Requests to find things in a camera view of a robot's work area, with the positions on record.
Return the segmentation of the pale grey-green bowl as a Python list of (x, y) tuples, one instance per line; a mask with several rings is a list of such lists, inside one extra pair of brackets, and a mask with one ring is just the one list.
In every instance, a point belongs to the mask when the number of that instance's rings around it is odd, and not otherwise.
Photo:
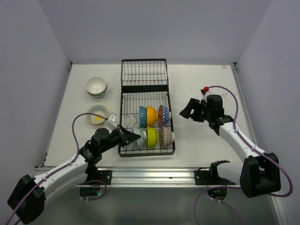
[(140, 138), (136, 141), (137, 147), (140, 149), (143, 148), (147, 141), (146, 131), (135, 127), (133, 128), (133, 133), (140, 136)]

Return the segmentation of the blue ceramic bowl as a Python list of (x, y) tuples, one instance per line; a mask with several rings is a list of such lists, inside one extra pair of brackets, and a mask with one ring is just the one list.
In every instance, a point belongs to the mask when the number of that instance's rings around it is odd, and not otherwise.
[(140, 127), (147, 127), (147, 109), (144, 106), (139, 106)]

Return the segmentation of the yellow checkered bowl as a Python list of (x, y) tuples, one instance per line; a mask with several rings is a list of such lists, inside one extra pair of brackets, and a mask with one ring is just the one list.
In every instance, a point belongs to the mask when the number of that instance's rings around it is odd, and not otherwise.
[(87, 121), (93, 125), (99, 125), (104, 123), (108, 118), (108, 110), (103, 105), (94, 105), (88, 109)]

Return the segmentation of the white ceramic bowl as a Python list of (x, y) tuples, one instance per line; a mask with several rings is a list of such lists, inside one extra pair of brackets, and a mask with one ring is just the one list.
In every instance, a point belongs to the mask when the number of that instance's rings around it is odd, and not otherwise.
[(106, 81), (101, 77), (92, 77), (86, 82), (86, 91), (92, 96), (103, 95), (106, 90)]

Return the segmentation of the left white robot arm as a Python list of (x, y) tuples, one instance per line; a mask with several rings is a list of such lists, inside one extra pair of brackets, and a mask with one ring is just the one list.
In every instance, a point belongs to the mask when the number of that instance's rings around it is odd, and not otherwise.
[(63, 164), (34, 177), (21, 177), (7, 203), (13, 210), (6, 224), (14, 216), (27, 225), (37, 219), (45, 206), (70, 188), (92, 184), (97, 180), (96, 164), (102, 154), (115, 146), (125, 147), (140, 139), (140, 135), (118, 125), (112, 132), (99, 128), (77, 153)]

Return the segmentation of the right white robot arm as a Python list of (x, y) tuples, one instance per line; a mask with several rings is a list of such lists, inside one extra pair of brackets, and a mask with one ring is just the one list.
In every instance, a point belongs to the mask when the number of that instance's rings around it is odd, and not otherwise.
[(228, 160), (213, 162), (209, 168), (209, 179), (214, 184), (229, 180), (240, 185), (243, 193), (251, 198), (277, 192), (281, 189), (279, 160), (274, 153), (266, 153), (256, 147), (225, 114), (220, 95), (208, 95), (202, 100), (191, 98), (180, 112), (185, 119), (207, 121), (209, 127), (225, 140), (241, 159), (243, 165)]

